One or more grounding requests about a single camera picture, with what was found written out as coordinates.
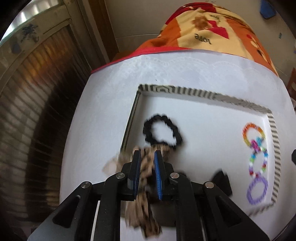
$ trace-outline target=blue object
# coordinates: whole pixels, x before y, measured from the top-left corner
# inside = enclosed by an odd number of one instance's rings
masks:
[[[265,19],[272,18],[276,15],[276,11],[266,0],[261,0],[260,13]]]
[[[160,177],[158,158],[157,158],[156,152],[154,153],[154,169],[155,169],[155,175],[156,175],[157,195],[158,195],[158,199],[161,200],[163,198],[163,191],[162,191],[161,177]]]
[[[261,142],[261,138],[260,137],[257,137],[256,138],[256,142],[257,142],[258,146],[261,146],[262,142]]]

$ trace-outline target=floor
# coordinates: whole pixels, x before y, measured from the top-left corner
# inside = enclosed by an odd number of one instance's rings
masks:
[[[188,0],[105,0],[119,51],[135,50],[155,38],[165,21]],[[265,20],[260,0],[216,0],[211,2],[240,15],[252,27],[272,59],[280,78],[288,83],[296,67],[295,38],[281,16]]]

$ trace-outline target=white tablecloth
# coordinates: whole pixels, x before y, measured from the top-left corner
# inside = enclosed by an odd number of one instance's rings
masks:
[[[80,183],[105,181],[105,163],[119,152],[140,83],[185,86],[245,99],[269,108],[281,145],[281,183],[273,208],[253,217],[272,239],[296,212],[296,115],[283,82],[269,69],[229,54],[186,50],[143,55],[92,74],[68,134],[62,163],[60,202]],[[175,240],[164,229],[162,240]],[[121,240],[141,240],[140,230],[121,225]]]

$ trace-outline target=black scrunchie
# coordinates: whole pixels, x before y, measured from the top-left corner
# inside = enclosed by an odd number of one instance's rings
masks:
[[[173,131],[173,137],[176,138],[176,145],[169,145],[165,141],[159,142],[152,136],[152,132],[151,132],[152,124],[157,121],[163,121],[169,128],[171,128],[171,130]],[[163,116],[155,115],[150,120],[147,120],[144,123],[143,134],[146,136],[145,141],[149,142],[151,145],[155,145],[155,144],[168,145],[174,150],[176,149],[177,146],[181,145],[183,142],[183,139],[179,133],[178,127],[175,126],[166,115],[163,115]]]

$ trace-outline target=blue gripper pad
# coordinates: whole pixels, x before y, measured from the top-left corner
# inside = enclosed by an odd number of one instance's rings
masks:
[[[156,152],[154,152],[154,169],[155,169],[155,175],[156,175],[157,195],[158,195],[158,199],[161,200],[163,198],[162,180],[161,180],[161,177],[160,177],[158,158],[157,158]]]

